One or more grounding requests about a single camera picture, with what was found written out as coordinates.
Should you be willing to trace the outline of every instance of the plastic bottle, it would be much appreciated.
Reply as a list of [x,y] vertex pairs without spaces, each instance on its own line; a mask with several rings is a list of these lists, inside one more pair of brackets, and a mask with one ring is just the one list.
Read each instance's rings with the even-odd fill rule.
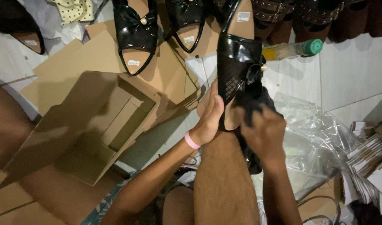
[[262,49],[262,55],[267,61],[289,59],[297,56],[314,56],[323,48],[320,39],[307,40],[303,43],[281,43]]

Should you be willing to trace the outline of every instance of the black patent leather shoe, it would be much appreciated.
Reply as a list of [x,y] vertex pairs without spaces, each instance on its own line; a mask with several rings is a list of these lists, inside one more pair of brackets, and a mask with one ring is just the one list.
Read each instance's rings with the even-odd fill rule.
[[38,54],[45,53],[40,28],[17,0],[0,0],[0,32],[12,35]]
[[[231,131],[236,129],[240,121],[235,121],[234,118],[226,114],[226,111],[230,110],[234,105],[234,98],[239,91],[245,89],[247,84],[247,76],[253,77],[253,74],[257,74],[261,70],[259,64],[262,54],[262,40],[260,38],[247,39],[242,38],[233,34],[229,34],[230,24],[233,27],[230,32],[242,33],[239,28],[234,29],[234,25],[242,26],[244,22],[234,23],[233,19],[236,21],[243,19],[243,13],[238,10],[238,5],[242,1],[237,1],[231,8],[227,21],[223,24],[222,31],[219,34],[219,40],[217,44],[217,80],[218,80],[218,94],[223,98],[225,111],[221,116],[219,121],[219,129],[223,131]],[[253,15],[250,12],[249,20],[253,21]],[[251,26],[252,34],[248,36],[253,37],[253,24]]]
[[[147,5],[135,2],[132,8],[127,0],[113,0],[113,5],[119,56],[127,72],[136,76],[147,67],[156,51],[156,2],[147,0]],[[144,16],[135,10],[136,6],[144,7],[138,9],[143,11]]]
[[187,53],[197,47],[205,24],[203,0],[165,0],[171,29],[165,41],[172,36]]

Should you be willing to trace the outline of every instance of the beige insole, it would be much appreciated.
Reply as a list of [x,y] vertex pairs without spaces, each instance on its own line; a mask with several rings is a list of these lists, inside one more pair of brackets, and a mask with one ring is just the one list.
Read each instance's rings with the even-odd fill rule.
[[[235,11],[234,17],[228,27],[228,34],[241,38],[254,39],[254,23],[252,3],[250,0],[241,0]],[[224,127],[226,130],[234,130],[241,124],[241,118],[236,114],[234,99],[226,105],[224,115]]]
[[21,43],[31,48],[36,53],[41,52],[41,45],[36,33],[15,33],[12,36],[18,39]]
[[[143,18],[149,13],[148,0],[128,0],[129,7],[133,8]],[[150,52],[136,49],[122,50],[124,63],[130,74],[135,74],[147,61]]]
[[181,43],[186,49],[191,49],[194,46],[199,31],[199,24],[192,24],[177,31],[177,35],[180,38]]

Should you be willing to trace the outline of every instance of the yellow polka dot cloth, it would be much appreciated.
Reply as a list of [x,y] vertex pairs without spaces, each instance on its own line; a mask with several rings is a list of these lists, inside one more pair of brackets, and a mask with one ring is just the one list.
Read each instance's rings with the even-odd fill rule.
[[63,24],[94,20],[92,0],[46,0],[58,6]]

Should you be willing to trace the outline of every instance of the pink wristband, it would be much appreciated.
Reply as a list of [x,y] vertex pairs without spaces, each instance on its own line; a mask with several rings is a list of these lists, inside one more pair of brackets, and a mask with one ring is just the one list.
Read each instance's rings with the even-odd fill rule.
[[190,134],[189,134],[188,132],[189,132],[189,130],[185,133],[185,135],[184,135],[184,140],[187,142],[187,144],[188,144],[191,148],[193,148],[193,149],[199,149],[201,146],[195,144],[195,142],[193,142],[193,141],[191,140]]

